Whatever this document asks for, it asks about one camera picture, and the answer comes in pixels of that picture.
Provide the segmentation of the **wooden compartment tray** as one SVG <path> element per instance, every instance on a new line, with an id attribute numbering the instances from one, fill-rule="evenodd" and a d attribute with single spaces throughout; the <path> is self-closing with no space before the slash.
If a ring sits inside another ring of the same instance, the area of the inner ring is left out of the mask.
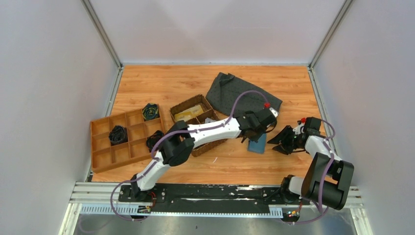
<path id="1" fill-rule="evenodd" d="M 165 133 L 159 105 L 103 117 L 90 122 L 92 172 L 101 173 L 148 160 Z"/>

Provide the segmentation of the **dark grey dotted cloth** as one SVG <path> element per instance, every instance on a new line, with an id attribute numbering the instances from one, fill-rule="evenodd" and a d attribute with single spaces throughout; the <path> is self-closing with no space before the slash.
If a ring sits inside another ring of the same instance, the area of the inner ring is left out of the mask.
<path id="1" fill-rule="evenodd" d="M 231 73 L 218 73 L 206 95 L 214 110 L 234 117 L 246 111 L 257 112 L 269 103 L 276 111 L 280 110 L 282 100 L 264 89 L 247 82 Z"/>

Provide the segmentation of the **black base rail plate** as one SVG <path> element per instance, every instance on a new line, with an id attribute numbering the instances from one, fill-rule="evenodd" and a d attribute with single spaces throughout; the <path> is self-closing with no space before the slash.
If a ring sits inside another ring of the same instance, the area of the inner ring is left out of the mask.
<path id="1" fill-rule="evenodd" d="M 121 186 L 119 202 L 150 203 L 155 212 L 265 214 L 271 206 L 296 209 L 299 199 L 284 198 L 279 186 L 156 184 L 136 198 L 132 186 Z"/>

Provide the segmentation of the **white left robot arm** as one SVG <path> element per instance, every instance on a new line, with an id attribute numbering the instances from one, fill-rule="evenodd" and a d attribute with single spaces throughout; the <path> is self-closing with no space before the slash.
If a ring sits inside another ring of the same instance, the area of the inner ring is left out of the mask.
<path id="1" fill-rule="evenodd" d="M 278 115 L 278 111 L 270 107 L 204 124 L 177 122 L 153 146 L 148 166 L 130 180 L 131 196 L 138 202 L 145 202 L 159 178 L 171 167 L 185 163 L 193 149 L 201 145 L 237 138 L 258 141 L 275 124 Z"/>

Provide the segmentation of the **black rolled belt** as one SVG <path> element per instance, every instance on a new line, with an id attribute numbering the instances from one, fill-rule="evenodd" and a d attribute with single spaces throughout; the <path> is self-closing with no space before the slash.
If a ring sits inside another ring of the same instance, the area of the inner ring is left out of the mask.
<path id="1" fill-rule="evenodd" d="M 164 136 L 164 132 L 161 130 L 157 130 L 151 136 L 149 136 L 146 140 L 146 146 L 149 152 L 152 151 L 155 144 Z"/>

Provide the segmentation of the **woven wicker basket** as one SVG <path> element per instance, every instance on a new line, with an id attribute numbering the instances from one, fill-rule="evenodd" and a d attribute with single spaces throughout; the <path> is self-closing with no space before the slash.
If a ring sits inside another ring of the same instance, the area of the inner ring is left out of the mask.
<path id="1" fill-rule="evenodd" d="M 173 122 L 174 123 L 177 122 L 174 120 L 175 114 L 180 113 L 196 105 L 201 105 L 204 112 L 195 118 L 185 121 L 186 124 L 194 124 L 194 125 L 205 124 L 207 118 L 209 118 L 212 121 L 219 121 L 219 117 L 217 116 L 211 104 L 207 101 L 207 99 L 202 94 L 198 94 L 169 109 L 170 116 Z"/>

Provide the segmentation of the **black rolled tie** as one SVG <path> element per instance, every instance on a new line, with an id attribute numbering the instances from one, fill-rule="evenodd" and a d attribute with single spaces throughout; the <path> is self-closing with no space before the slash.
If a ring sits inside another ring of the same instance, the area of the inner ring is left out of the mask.
<path id="1" fill-rule="evenodd" d="M 109 133 L 109 141 L 111 146 L 122 144 L 128 141 L 127 128 L 121 125 L 116 125 Z"/>

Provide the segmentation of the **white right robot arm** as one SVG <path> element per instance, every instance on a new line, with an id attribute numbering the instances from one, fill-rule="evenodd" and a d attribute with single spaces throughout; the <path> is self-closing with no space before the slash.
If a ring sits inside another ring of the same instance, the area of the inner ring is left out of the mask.
<path id="1" fill-rule="evenodd" d="M 298 121 L 293 128 L 285 126 L 280 133 L 268 141 L 273 150 L 284 155 L 306 152 L 312 158 L 305 177 L 288 175 L 283 178 L 279 197 L 285 204 L 296 200 L 308 199 L 341 210 L 347 201 L 354 165 L 342 160 L 329 146 L 329 139 L 320 132 L 323 120 L 306 117 Z"/>

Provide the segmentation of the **teal leather card holder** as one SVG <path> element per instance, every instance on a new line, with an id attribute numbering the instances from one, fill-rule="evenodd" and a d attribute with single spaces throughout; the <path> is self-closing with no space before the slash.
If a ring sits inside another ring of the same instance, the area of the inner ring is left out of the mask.
<path id="1" fill-rule="evenodd" d="M 249 152 L 263 154 L 265 152 L 267 134 L 264 133 L 257 141 L 249 140 L 247 150 Z"/>

